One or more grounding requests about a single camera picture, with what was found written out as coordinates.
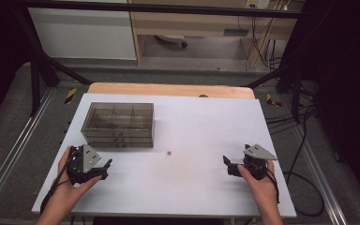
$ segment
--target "human hand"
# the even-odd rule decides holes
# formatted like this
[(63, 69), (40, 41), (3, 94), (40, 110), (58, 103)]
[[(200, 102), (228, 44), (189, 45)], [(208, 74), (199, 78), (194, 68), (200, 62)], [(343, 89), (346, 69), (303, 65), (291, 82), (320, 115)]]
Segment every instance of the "human hand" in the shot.
[[(69, 157), (69, 147), (61, 157), (58, 163), (58, 172), (66, 166)], [(80, 187), (72, 186), (67, 170), (65, 170), (60, 177), (57, 184), (59, 184), (54, 194), (49, 199), (43, 210), (42, 215), (37, 220), (37, 225), (40, 224), (60, 224), (61, 221), (71, 212), (78, 200), (86, 193), (92, 186), (100, 180), (101, 176), (94, 177), (85, 182)]]
[[(267, 168), (274, 175), (272, 160), (267, 160)], [(253, 199), (262, 215), (263, 224), (283, 224), (278, 210), (277, 192), (272, 181), (267, 176), (262, 180), (256, 180), (243, 165), (238, 165), (238, 171), (252, 189)]]

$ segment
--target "floor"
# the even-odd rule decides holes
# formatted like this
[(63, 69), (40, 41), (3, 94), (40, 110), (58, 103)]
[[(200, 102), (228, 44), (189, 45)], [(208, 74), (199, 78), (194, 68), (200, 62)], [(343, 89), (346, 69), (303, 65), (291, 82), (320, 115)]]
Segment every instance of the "floor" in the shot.
[[(98, 82), (120, 83), (178, 83), (239, 86), (250, 83), (269, 72), (264, 66), (249, 68), (245, 53), (240, 48), (238, 38), (186, 37), (187, 48), (169, 43), (156, 37), (148, 37), (144, 49), (144, 61), (135, 62), (63, 60), (84, 77)], [(277, 45), (276, 57), (284, 45)], [(30, 209), (43, 184), (44, 177), (52, 166), (60, 142), (66, 135), (68, 123), (76, 111), (82, 93), (87, 86), (80, 85), (64, 74), (57, 88), (46, 88), (51, 94), (49, 103), (32, 127), (32, 134), (23, 144), (17, 143), (22, 130), (31, 119), (31, 90), (29, 67), (22, 67), (16, 76), (7, 98), (0, 108), (0, 167), (7, 156), (14, 156), (17, 162), (10, 168), (0, 188), (0, 224), (33, 224), (38, 215)], [(261, 101), (267, 122), (278, 120), (289, 112), (290, 95), (279, 95), (275, 90), (276, 80), (265, 83), (254, 90)], [(317, 88), (313, 82), (304, 82), (311, 91)], [(77, 93), (70, 104), (64, 104), (70, 88)], [(267, 94), (272, 102), (267, 103)], [(301, 98), (301, 104), (308, 106), (311, 99)], [(277, 156), (283, 171), (288, 171), (302, 140), (303, 126), (291, 123), (267, 123)], [(311, 166), (311, 156), (319, 165), (318, 169), (329, 186), (336, 204), (345, 217), (335, 222), (331, 216), (333, 202), (327, 203), (325, 210), (316, 216), (298, 213), (297, 218), (286, 218), (287, 224), (360, 224), (360, 187), (347, 164), (336, 162), (335, 152), (320, 124), (319, 115), (309, 116), (306, 122), (307, 138), (302, 154), (297, 159), (294, 171), (302, 174), (309, 182), (321, 187), (317, 180), (317, 167)], [(12, 147), (20, 146), (19, 156), (11, 155)], [(320, 210), (321, 201), (311, 184), (293, 176), (289, 185), (293, 203), (300, 211), (314, 214)], [(245, 224), (248, 218), (238, 218), (236, 224)]]

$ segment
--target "white panel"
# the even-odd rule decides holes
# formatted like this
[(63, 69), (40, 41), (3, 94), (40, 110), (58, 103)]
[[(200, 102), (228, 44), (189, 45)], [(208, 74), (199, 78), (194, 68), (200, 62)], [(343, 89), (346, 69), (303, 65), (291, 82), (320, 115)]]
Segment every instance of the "white panel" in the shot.
[(136, 59), (128, 12), (30, 8), (30, 13), (51, 57)]
[[(69, 145), (82, 145), (83, 121), (91, 102), (152, 102), (154, 148), (96, 148), (102, 160), (112, 158), (108, 178), (78, 202), (74, 214), (94, 216), (165, 216), (246, 218), (259, 211), (241, 177), (229, 176), (222, 156), (234, 163), (244, 144), (258, 143), (276, 154), (259, 100), (212, 97), (149, 97), (86, 94), (33, 207), (57, 175), (57, 162)], [(278, 162), (279, 211), (295, 217)]]

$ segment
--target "transparent acrylic box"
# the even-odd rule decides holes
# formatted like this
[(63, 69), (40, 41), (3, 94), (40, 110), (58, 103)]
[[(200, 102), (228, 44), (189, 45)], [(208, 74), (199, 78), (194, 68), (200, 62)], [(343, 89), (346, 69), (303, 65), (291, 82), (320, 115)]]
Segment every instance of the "transparent acrylic box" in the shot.
[(153, 147), (153, 103), (92, 102), (81, 130), (91, 146)]

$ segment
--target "table surface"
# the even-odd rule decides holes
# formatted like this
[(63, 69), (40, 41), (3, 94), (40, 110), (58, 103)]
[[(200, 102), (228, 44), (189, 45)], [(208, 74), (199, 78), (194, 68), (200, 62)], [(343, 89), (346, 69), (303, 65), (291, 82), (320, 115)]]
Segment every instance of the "table surface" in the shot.
[[(110, 84), (96, 83), (89, 92), (107, 85)], [(168, 90), (175, 88), (165, 86)], [(145, 88), (151, 87), (157, 91), (154, 84), (140, 87), (144, 92)], [(90, 103), (96, 101), (154, 103), (154, 148), (96, 148), (102, 157), (97, 166), (113, 159), (109, 176), (82, 197), (72, 211), (74, 215), (184, 218), (259, 215), (245, 180), (229, 176), (222, 161), (225, 155), (234, 162), (241, 162), (245, 143), (258, 143), (276, 154), (259, 100), (129, 94), (85, 94), (82, 97), (33, 212), (39, 212), (40, 203), (56, 176), (57, 162), (66, 147), (85, 143), (81, 127)], [(279, 211), (285, 218), (295, 217), (277, 161), (275, 166), (280, 192)]]

